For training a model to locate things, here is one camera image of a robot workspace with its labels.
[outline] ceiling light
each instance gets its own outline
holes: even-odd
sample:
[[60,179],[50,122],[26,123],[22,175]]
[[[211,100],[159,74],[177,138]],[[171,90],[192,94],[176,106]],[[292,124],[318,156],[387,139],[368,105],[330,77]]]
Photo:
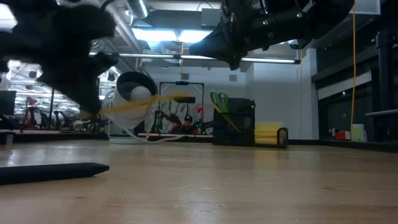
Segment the ceiling light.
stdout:
[[210,30],[184,30],[178,37],[178,40],[187,43],[196,43],[203,40],[210,33]]
[[[218,60],[215,58],[198,56],[198,55],[169,55],[169,54],[119,54],[120,57],[131,58],[159,58],[159,59],[190,59],[190,60]],[[258,63],[290,63],[299,64],[300,60],[279,59],[279,58],[242,58],[242,62],[258,62]]]
[[286,60],[286,59],[277,59],[277,58],[242,58],[241,62],[297,63],[297,60]]
[[36,105],[36,107],[43,108],[43,109],[47,109],[48,108],[48,106],[44,106],[44,105]]
[[[21,92],[17,92],[17,95],[51,97],[51,93],[21,93]],[[54,97],[63,97],[63,95],[62,94],[54,94]]]
[[133,57],[133,58],[160,58],[160,59],[173,59],[174,55],[167,54],[119,54],[120,57]]
[[179,9],[182,11],[201,11],[202,9],[220,9],[221,8],[221,1],[209,1],[211,6],[205,4],[201,4],[198,8],[199,2],[194,2],[194,1],[159,1],[159,0],[151,0],[150,6],[157,10],[175,10]]
[[158,41],[176,41],[177,36],[173,30],[144,30],[132,29],[138,40],[158,42]]
[[10,61],[8,61],[8,67],[18,67],[18,66],[20,66],[21,65],[21,63],[20,63],[20,61],[17,61],[17,60],[10,60]]
[[68,102],[69,102],[69,100],[63,100],[63,99],[54,99],[54,102],[57,102],[57,103],[68,103]]
[[0,19],[1,20],[15,20],[14,15],[5,4],[0,4]]
[[147,9],[147,6],[145,5],[144,1],[143,0],[139,0],[139,4],[141,6],[142,12],[144,13],[144,18],[147,17],[148,16],[148,9]]

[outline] pipe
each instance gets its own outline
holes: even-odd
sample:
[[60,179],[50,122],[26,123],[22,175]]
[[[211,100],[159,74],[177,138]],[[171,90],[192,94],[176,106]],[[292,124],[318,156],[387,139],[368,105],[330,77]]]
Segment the pipe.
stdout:
[[377,37],[379,51],[379,85],[381,110],[394,109],[394,75],[392,73],[392,36],[388,30],[381,30]]
[[[173,52],[169,49],[166,49],[165,45],[161,41],[152,42],[148,41],[148,46],[154,54],[176,54],[177,52]],[[179,59],[164,59],[170,63],[180,63]]]
[[135,52],[142,52],[141,45],[132,32],[131,27],[124,23],[124,20],[120,16],[120,13],[114,3],[109,4],[106,9],[113,15],[115,21],[118,23],[116,30],[122,36],[124,41],[126,41],[128,46],[131,47]]
[[134,18],[143,19],[149,15],[150,7],[146,0],[126,0],[126,2]]
[[[113,44],[111,44],[109,40],[100,39],[93,41],[93,47],[91,48],[91,50],[95,52],[115,52],[116,48],[113,46]],[[116,65],[116,67],[118,67],[122,71],[122,73],[135,70],[135,68],[127,63],[126,60],[123,58],[118,58],[118,64]]]

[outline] white cable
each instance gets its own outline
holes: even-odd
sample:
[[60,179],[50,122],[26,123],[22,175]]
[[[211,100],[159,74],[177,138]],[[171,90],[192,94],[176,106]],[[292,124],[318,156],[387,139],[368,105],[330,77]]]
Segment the white cable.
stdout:
[[[106,95],[105,95],[105,108],[111,108],[112,105],[110,102],[112,102],[112,98],[111,98],[111,94],[114,93],[114,90],[109,91]],[[178,137],[174,137],[174,138],[165,138],[165,139],[161,139],[158,141],[154,141],[154,142],[150,142],[147,139],[149,139],[149,130],[147,129],[147,125],[146,126],[146,131],[147,131],[147,137],[142,139],[139,138],[137,136],[135,136],[132,132],[130,132],[130,129],[133,129],[137,126],[137,123],[140,123],[141,121],[146,121],[147,123],[149,123],[149,118],[150,116],[148,114],[150,110],[150,107],[148,107],[146,114],[143,117],[140,118],[135,118],[135,119],[126,119],[126,118],[121,118],[120,116],[116,115],[116,114],[105,114],[105,116],[108,117],[108,119],[110,121],[112,121],[116,126],[118,126],[119,128],[123,129],[126,133],[128,133],[128,135],[130,135],[130,137],[132,137],[133,139],[141,142],[141,143],[146,143],[146,144],[156,144],[156,143],[160,143],[160,142],[165,142],[165,141],[174,141],[174,140],[178,140],[181,139],[183,137],[188,137],[186,135],[183,136],[178,136]]]

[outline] yellow cable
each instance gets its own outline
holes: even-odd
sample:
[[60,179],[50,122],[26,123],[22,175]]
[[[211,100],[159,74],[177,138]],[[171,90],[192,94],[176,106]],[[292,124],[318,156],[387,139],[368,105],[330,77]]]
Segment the yellow cable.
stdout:
[[349,132],[350,139],[353,139],[354,126],[354,106],[355,106],[355,85],[356,85],[356,0],[354,0],[353,12],[353,58],[354,58],[354,85],[353,85],[353,99],[351,102],[351,130]]
[[129,109],[137,108],[144,105],[151,105],[157,100],[176,100],[176,99],[184,99],[186,96],[160,96],[160,95],[153,95],[151,96],[150,100],[136,100],[130,103],[126,103],[125,105],[118,106],[114,105],[113,109],[102,109],[99,111],[98,114],[118,114],[123,111],[127,111]]

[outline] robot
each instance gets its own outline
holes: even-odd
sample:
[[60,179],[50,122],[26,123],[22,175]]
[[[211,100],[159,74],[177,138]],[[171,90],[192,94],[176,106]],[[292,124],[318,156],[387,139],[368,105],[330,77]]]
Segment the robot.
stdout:
[[189,52],[235,70],[250,50],[294,39],[290,46],[303,49],[342,22],[353,5],[354,0],[224,0],[216,29]]
[[118,62],[101,52],[89,56],[92,40],[114,37],[116,23],[106,6],[66,7],[55,0],[0,3],[8,5],[17,20],[10,32],[0,31],[0,72],[8,72],[9,60],[39,64],[43,74],[38,81],[96,114],[101,109],[97,76]]

